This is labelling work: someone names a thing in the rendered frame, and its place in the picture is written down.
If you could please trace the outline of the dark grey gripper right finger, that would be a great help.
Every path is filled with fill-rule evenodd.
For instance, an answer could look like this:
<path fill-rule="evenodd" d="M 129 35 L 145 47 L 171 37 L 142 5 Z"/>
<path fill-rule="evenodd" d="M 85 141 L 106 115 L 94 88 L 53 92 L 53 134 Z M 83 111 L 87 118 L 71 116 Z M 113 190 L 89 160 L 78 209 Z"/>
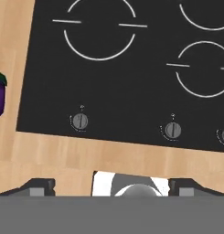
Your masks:
<path fill-rule="evenodd" d="M 192 178 L 171 178 L 168 180 L 170 197 L 199 197 L 218 196 L 224 197 L 224 193 L 203 187 Z"/>

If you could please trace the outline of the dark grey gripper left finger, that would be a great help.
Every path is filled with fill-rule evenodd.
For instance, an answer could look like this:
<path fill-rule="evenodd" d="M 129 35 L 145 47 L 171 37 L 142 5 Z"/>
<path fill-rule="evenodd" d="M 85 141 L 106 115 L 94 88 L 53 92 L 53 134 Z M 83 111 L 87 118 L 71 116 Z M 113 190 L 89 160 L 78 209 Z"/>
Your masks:
<path fill-rule="evenodd" d="M 31 178 L 20 187 L 0 193 L 0 197 L 53 197 L 55 185 L 54 178 Z"/>

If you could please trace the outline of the white and grey round object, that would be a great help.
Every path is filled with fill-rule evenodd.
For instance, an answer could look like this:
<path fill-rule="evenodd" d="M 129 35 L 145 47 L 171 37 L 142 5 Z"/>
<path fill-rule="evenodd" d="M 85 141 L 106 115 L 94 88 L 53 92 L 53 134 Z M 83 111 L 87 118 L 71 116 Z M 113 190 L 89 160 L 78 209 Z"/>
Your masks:
<path fill-rule="evenodd" d="M 93 197 L 119 197 L 129 187 L 135 185 L 150 186 L 159 197 L 167 197 L 170 190 L 167 178 L 95 171 L 91 195 Z"/>

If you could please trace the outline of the black hob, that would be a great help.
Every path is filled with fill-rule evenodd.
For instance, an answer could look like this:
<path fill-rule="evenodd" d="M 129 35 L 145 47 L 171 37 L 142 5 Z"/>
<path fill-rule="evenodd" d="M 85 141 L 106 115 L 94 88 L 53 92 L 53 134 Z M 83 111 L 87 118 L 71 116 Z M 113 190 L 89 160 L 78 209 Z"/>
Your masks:
<path fill-rule="evenodd" d="M 224 0 L 35 0 L 16 128 L 224 152 Z"/>

